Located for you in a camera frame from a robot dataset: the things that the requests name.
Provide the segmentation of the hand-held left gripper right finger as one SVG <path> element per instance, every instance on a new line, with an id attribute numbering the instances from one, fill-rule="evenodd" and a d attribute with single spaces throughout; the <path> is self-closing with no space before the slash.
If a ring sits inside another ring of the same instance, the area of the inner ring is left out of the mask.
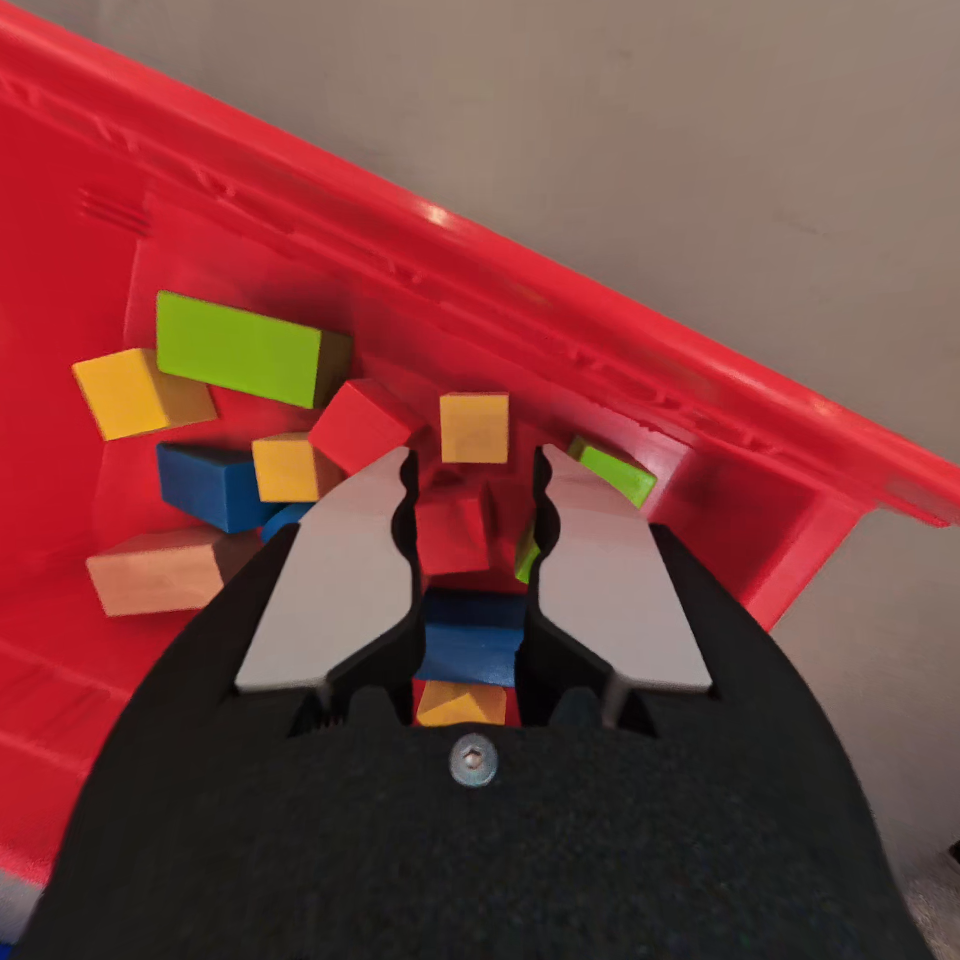
<path id="1" fill-rule="evenodd" d="M 553 444 L 534 456 L 534 504 L 522 706 L 576 688 L 602 706 L 635 691 L 707 694 L 713 679 L 641 510 Z"/>

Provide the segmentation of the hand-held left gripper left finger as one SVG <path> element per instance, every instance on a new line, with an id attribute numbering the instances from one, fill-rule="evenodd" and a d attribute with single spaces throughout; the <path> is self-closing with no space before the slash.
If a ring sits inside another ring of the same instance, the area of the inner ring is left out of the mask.
<path id="1" fill-rule="evenodd" d="M 418 466 L 399 446 L 301 518 L 239 691 L 314 690 L 326 706 L 345 706 L 366 686 L 410 688 L 426 654 Z"/>

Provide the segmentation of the red plastic bin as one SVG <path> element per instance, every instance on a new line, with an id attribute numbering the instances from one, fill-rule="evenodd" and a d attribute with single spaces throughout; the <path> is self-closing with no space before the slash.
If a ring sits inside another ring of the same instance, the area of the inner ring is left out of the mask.
<path id="1" fill-rule="evenodd" d="M 161 290 L 353 339 L 353 377 L 439 417 L 507 394 L 522 495 L 490 570 L 519 594 L 534 446 L 586 434 L 765 628 L 868 512 L 958 526 L 958 467 L 678 322 L 189 86 L 2 2 L 2 878 L 48 881 L 110 727 L 189 610 L 108 618 L 92 554 L 197 520 L 159 443 L 245 448 L 311 415 L 102 439 L 72 365 L 150 350 Z"/>

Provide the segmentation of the grey desk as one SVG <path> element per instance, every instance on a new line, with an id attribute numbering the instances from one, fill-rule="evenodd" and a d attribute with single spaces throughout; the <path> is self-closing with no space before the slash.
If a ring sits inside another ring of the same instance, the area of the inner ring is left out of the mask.
<path id="1" fill-rule="evenodd" d="M 958 2 L 17 2 L 958 463 Z"/>

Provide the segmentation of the pile of coloured wooden blocks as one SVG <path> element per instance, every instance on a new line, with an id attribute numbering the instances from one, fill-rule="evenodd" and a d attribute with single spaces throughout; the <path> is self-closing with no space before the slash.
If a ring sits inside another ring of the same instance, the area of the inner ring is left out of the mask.
<path id="1" fill-rule="evenodd" d="M 346 718 L 361 688 L 346 705 L 325 705 L 312 689 L 243 693 L 236 687 L 302 517 L 343 481 L 407 447 L 417 457 L 416 503 L 440 487 L 487 486 L 493 563 L 498 489 L 509 491 L 510 507 L 523 498 L 510 451 L 509 396 L 449 392 L 436 402 L 438 418 L 424 420 L 378 381 L 350 378 L 349 334 L 170 291 L 158 292 L 155 306 L 154 349 L 74 366 L 107 442 L 215 419 L 210 387 L 306 411 L 311 428 L 254 435 L 242 448 L 159 446 L 164 498 L 204 525 L 140 534 L 90 557 L 86 570 L 102 613 L 124 618 L 212 609 L 208 620 L 223 627 L 221 649 L 228 652 L 220 690 L 248 698 L 310 694 L 323 720 Z M 389 715 L 411 722 L 414 678 L 397 691 L 367 687 L 386 693 Z"/>

